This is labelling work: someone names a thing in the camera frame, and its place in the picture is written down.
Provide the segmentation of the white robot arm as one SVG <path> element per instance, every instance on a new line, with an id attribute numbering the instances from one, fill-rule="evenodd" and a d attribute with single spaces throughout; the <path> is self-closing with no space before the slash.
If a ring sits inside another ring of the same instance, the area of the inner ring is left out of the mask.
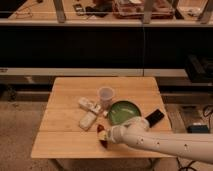
<path id="1" fill-rule="evenodd" d="M 159 152 L 213 164 L 213 134 L 150 132 L 143 117 L 133 117 L 107 130 L 107 140 L 134 149 Z"/>

